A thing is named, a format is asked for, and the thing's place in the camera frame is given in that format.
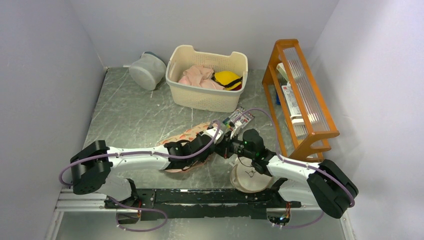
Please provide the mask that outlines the floral mesh laundry bag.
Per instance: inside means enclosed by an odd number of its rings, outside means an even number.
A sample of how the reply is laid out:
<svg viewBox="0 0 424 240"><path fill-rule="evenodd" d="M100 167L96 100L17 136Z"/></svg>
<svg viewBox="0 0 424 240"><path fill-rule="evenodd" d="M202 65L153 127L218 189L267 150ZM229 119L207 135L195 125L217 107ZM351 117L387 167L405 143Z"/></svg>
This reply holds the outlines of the floral mesh laundry bag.
<svg viewBox="0 0 424 240"><path fill-rule="evenodd" d="M186 130L185 132L178 134L178 135L174 135L171 136L169 138L163 139L159 142L159 145L164 145L166 143L170 143L170 142L177 142L180 140L187 140L187 141L192 141L195 139L196 135L204 130L206 130L209 126L209 123L204 122L204 123L200 123L188 130ZM181 173L181 172L187 172L190 171L192 169L195 169L197 167L200 167L202 165L204 165L205 162L201 162L201 161L196 161L195 163L191 164L190 166L185 166L183 169L167 169L166 172L168 173Z"/></svg>

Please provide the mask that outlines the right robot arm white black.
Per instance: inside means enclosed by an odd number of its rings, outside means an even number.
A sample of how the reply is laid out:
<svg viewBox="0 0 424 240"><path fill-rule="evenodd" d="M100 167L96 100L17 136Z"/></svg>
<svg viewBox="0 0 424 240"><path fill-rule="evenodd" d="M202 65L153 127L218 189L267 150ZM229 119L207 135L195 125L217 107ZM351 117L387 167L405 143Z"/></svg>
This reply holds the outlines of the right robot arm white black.
<svg viewBox="0 0 424 240"><path fill-rule="evenodd" d="M214 144L218 155L249 159L247 167L255 173L283 180L270 193L270 202L275 207L300 202L318 206L328 216L340 219L355 205L358 188L332 160L308 163L285 157L267 149L254 129L245 131L242 140L231 131L220 130Z"/></svg>

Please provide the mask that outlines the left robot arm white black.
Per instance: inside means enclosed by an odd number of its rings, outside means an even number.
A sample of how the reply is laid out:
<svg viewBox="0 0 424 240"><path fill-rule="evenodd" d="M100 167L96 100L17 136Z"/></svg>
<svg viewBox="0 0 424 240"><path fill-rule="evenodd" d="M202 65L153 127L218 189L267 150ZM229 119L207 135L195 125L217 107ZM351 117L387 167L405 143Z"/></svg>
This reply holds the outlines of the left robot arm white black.
<svg viewBox="0 0 424 240"><path fill-rule="evenodd" d="M96 140L70 159L72 188L76 195L99 192L132 208L139 200L134 182L118 173L129 170L187 170L204 162L215 150L222 131L209 129L193 140L168 142L150 148L124 149Z"/></svg>

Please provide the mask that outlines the cream plastic laundry basket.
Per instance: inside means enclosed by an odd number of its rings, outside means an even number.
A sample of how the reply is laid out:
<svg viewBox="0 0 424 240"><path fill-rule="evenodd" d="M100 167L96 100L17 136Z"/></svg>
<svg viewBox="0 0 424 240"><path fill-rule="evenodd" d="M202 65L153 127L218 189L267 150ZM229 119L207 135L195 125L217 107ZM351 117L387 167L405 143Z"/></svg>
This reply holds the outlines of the cream plastic laundry basket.
<svg viewBox="0 0 424 240"><path fill-rule="evenodd" d="M176 104L230 113L237 108L248 70L248 58L241 52L221 55L180 45L171 55L165 77Z"/></svg>

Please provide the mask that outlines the grey round mesh bag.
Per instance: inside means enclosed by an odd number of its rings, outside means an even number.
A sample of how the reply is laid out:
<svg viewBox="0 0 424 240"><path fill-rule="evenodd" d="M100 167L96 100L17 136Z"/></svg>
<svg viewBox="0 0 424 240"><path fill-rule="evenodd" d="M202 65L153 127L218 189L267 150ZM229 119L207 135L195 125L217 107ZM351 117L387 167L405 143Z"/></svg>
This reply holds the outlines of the grey round mesh bag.
<svg viewBox="0 0 424 240"><path fill-rule="evenodd" d="M164 78L167 65L155 53L145 51L129 68L132 79L143 89L153 91Z"/></svg>

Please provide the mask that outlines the marker pen pack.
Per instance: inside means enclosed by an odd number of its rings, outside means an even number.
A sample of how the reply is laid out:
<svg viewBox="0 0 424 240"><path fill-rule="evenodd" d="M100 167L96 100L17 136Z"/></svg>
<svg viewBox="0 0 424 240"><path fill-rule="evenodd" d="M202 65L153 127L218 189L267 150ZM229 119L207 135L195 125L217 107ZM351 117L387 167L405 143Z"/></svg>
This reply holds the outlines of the marker pen pack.
<svg viewBox="0 0 424 240"><path fill-rule="evenodd" d="M244 113L244 111L245 109L239 106L233 113L223 120L223 124L231 131L235 129L243 129L255 118L251 113Z"/></svg>

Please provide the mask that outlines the beige round glasses pouch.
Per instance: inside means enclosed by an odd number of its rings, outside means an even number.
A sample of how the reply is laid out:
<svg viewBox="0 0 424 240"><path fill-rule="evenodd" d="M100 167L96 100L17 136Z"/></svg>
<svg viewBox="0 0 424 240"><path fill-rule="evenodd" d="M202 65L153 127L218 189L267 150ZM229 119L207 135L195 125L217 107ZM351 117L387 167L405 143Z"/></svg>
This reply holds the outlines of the beige round glasses pouch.
<svg viewBox="0 0 424 240"><path fill-rule="evenodd" d="M271 176L258 173L252 166L252 160L237 157L230 173L233 187L243 193L258 193L267 189L273 182Z"/></svg>

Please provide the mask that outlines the yellow black cloth in basket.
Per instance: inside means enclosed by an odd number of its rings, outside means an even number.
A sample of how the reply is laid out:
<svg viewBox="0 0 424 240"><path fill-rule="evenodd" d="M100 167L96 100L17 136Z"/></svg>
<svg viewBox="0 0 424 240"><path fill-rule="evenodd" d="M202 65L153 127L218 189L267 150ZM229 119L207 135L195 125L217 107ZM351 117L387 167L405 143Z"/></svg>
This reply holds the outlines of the yellow black cloth in basket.
<svg viewBox="0 0 424 240"><path fill-rule="evenodd" d="M232 71L219 71L213 74L212 80L227 91L238 91L243 86L243 77Z"/></svg>

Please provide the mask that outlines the pink cloth in basket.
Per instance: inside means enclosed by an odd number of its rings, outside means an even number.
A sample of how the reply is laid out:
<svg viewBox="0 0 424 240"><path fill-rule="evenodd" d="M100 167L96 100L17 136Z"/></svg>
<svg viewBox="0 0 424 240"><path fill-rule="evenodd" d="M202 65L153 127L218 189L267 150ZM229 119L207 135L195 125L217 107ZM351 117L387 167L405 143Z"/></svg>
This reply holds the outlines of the pink cloth in basket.
<svg viewBox="0 0 424 240"><path fill-rule="evenodd" d="M193 65L183 72L178 83L209 90L225 90L223 86L212 80L214 73L212 68Z"/></svg>

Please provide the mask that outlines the white box in rack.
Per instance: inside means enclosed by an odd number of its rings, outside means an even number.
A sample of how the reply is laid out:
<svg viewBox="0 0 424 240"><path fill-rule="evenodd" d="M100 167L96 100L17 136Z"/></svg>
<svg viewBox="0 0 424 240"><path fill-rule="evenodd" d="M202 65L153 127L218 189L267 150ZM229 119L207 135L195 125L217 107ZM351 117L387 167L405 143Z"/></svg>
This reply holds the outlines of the white box in rack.
<svg viewBox="0 0 424 240"><path fill-rule="evenodd" d="M291 119L300 118L302 116L298 102L296 100L293 89L290 85L282 85L282 93L286 101Z"/></svg>

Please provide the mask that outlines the orange wooden rack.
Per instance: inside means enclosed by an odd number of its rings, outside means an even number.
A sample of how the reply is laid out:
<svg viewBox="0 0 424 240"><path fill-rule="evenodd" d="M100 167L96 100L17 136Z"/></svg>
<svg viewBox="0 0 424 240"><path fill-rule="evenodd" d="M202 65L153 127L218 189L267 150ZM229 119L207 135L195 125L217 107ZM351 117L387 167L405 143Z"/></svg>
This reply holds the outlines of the orange wooden rack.
<svg viewBox="0 0 424 240"><path fill-rule="evenodd" d="M295 127L290 117L289 100L283 94L282 82L278 80L278 70L285 71L283 78L286 79L293 91L300 116L303 119L301 130L303 134L296 135ZM279 39L275 42L265 70L262 86L265 92L270 115L274 121L277 134L277 149L283 156L295 160L319 163L325 157L324 152L331 150L329 139L339 136L331 113L326 105L324 97L311 72L309 64L296 39ZM274 102L271 97L270 87L275 87L280 100L282 115L289 133L289 142L294 150L288 152L282 137L279 120L276 116Z"/></svg>

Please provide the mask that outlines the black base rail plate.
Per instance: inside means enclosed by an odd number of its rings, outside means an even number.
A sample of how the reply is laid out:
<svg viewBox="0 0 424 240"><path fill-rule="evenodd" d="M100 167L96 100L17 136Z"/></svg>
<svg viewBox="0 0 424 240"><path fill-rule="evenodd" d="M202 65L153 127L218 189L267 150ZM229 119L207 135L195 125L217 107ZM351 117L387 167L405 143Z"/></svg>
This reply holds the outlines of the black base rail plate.
<svg viewBox="0 0 424 240"><path fill-rule="evenodd" d="M142 208L141 221L194 218L249 217L266 220L268 210L300 208L298 201L285 201L275 188L245 193L234 188L209 189L137 189L138 199L122 201L122 205Z"/></svg>

